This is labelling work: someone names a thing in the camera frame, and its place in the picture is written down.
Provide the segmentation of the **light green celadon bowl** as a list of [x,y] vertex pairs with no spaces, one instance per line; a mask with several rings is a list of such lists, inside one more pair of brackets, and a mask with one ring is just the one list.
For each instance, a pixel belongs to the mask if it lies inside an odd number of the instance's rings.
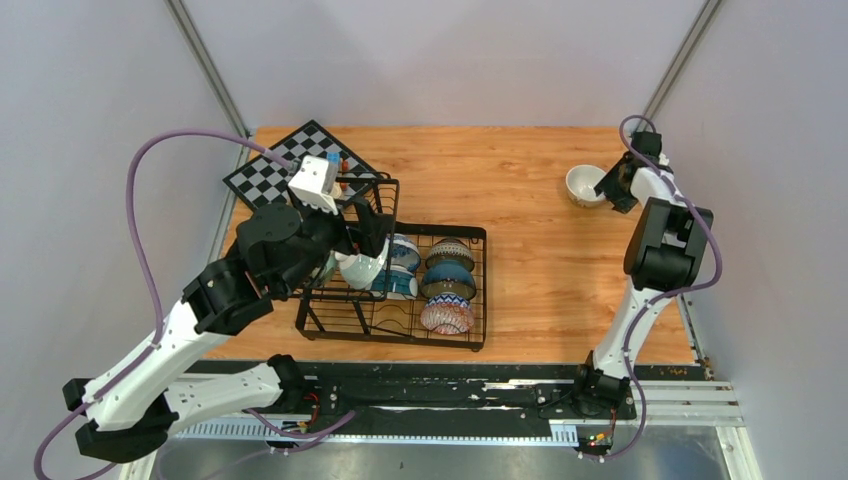
[[316,267],[308,282],[308,287],[312,289],[323,288],[328,282],[330,282],[335,275],[335,271],[338,268],[338,261],[335,257],[335,253],[331,251],[324,264],[322,266]]

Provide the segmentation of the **cream white bowl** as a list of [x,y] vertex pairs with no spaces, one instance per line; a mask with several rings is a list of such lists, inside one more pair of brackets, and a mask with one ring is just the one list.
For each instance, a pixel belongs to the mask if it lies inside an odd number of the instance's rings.
[[595,192],[595,186],[603,179],[605,171],[593,165],[577,165],[571,168],[565,177],[569,199],[579,207],[594,208],[601,206],[606,197]]

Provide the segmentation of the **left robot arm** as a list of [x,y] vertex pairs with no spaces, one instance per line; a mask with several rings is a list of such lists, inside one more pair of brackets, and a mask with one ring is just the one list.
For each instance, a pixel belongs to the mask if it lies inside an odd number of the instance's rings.
[[226,255],[184,288],[132,354],[97,378],[64,386],[67,407],[85,417],[75,434],[80,453],[129,463],[221,415],[265,407],[298,411],[307,383],[289,355],[198,384],[177,386],[176,380],[206,352],[270,314],[275,302],[303,289],[332,254],[384,254],[394,217],[361,197],[353,206],[356,219],[348,221],[335,210],[270,203],[240,223]]

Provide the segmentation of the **white green striped bowl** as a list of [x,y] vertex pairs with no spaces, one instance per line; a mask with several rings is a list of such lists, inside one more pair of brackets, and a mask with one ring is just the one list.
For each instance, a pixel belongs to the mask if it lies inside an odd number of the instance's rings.
[[353,289],[365,290],[371,286],[377,276],[385,269],[390,250],[390,241],[384,241],[382,251],[377,257],[365,254],[347,255],[333,251],[338,269],[345,282]]

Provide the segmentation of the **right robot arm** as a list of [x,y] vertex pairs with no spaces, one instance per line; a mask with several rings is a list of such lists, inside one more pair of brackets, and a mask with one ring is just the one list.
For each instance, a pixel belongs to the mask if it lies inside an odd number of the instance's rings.
[[622,214],[641,209],[625,251],[622,302],[570,392],[573,410],[592,418],[625,403],[635,359],[656,318],[695,283],[714,214],[687,206],[662,153],[662,137],[651,131],[635,132],[620,160],[578,198],[608,202]]

